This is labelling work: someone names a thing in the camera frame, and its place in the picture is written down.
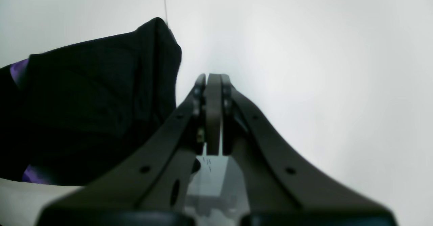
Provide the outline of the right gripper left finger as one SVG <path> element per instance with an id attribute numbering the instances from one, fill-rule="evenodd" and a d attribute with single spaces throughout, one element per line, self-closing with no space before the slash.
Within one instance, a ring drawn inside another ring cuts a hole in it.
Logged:
<path id="1" fill-rule="evenodd" d="M 222 80 L 199 75 L 188 97 L 133 155 L 42 211 L 38 226 L 194 226 L 183 213 L 197 155 L 220 151 Z"/>

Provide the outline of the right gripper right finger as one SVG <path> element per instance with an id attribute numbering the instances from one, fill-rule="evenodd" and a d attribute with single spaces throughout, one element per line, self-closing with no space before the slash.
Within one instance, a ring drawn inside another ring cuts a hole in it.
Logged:
<path id="1" fill-rule="evenodd" d="M 316 168 L 221 75 L 223 153 L 242 170 L 250 211 L 240 226 L 396 226 L 390 209 Z"/>

